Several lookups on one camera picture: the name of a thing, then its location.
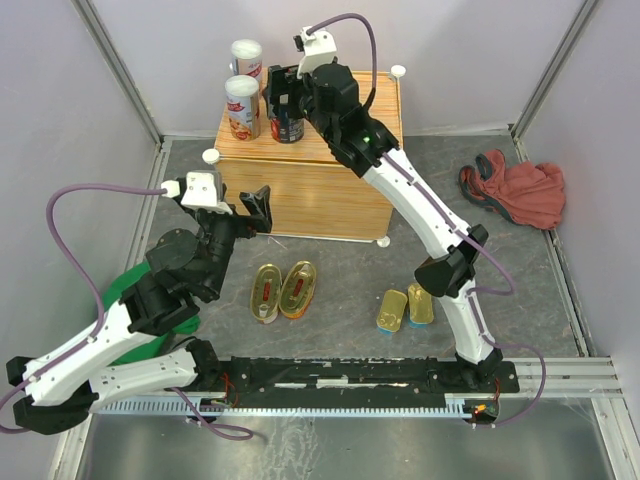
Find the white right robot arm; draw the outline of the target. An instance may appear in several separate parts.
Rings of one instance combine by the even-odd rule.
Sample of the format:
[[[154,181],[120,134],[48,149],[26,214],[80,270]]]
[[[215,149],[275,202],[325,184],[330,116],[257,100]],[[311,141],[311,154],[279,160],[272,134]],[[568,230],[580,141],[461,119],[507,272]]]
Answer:
[[[263,96],[270,116],[286,112],[306,120],[332,156],[380,192],[412,227],[428,254],[414,277],[446,314],[460,382],[472,391],[486,388],[503,359],[476,294],[474,263],[487,230],[460,219],[421,178],[399,140],[370,115],[371,104],[360,100],[348,67],[332,62],[300,73],[295,66],[271,66]]]

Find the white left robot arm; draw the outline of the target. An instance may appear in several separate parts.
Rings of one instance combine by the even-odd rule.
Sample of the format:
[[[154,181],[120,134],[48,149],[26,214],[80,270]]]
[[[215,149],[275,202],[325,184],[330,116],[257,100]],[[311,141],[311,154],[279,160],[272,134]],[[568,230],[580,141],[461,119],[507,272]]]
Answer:
[[[211,206],[186,205],[189,187],[184,177],[158,189],[100,183],[64,187],[49,199],[46,219],[54,241],[81,276],[87,273],[61,239],[54,208],[62,196],[84,189],[168,197],[199,230],[167,232],[146,254],[148,271],[110,306],[91,284],[98,316],[75,337],[39,358],[16,356],[7,362],[12,388],[1,402],[12,406],[15,425],[3,427],[4,434],[58,434],[121,399],[166,389],[185,396],[212,389],[226,374],[212,344],[198,339],[164,356],[124,365],[117,361],[195,317],[200,302],[219,299],[236,241],[272,229],[270,187],[240,194],[245,215],[221,200],[224,187],[210,188]]]

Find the tall white-lid can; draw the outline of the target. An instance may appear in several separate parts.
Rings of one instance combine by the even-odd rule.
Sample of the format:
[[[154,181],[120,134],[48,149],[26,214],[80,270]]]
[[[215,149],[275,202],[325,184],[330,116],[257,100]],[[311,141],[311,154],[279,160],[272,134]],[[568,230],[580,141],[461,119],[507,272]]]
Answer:
[[[235,75],[225,82],[227,115],[231,134],[241,141],[259,137],[260,84],[251,76]]]
[[[233,75],[247,75],[258,82],[262,78],[262,46],[252,39],[239,39],[230,47],[230,69]]]

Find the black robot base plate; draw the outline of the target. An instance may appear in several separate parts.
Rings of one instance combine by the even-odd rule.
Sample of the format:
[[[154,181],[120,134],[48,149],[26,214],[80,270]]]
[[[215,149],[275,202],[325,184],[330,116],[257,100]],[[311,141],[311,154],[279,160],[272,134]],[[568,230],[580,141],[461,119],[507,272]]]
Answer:
[[[184,390],[188,393],[231,395],[231,404],[257,391],[296,388],[375,389],[454,394],[518,393],[515,365],[502,361],[480,379],[458,362],[435,358],[294,360],[233,357],[203,380]]]

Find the dark blue round can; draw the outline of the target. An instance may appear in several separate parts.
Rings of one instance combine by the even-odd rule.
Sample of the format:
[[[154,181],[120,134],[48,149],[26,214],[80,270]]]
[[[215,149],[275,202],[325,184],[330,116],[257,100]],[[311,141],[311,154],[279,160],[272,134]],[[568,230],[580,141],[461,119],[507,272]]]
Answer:
[[[294,119],[287,112],[280,111],[269,117],[272,138],[282,144],[292,144],[304,137],[304,120]]]

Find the wooden cube cabinet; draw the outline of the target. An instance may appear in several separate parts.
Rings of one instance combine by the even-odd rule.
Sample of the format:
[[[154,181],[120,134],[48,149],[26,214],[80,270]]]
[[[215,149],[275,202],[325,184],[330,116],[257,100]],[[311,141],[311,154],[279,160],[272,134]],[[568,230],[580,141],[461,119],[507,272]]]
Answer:
[[[387,235],[393,207],[382,194],[337,162],[309,123],[301,140],[279,143],[264,100],[259,110],[260,135],[240,140],[232,134],[237,123],[223,108],[214,144],[221,158],[215,166],[229,203],[245,214],[239,194],[268,185],[274,235],[370,242]]]

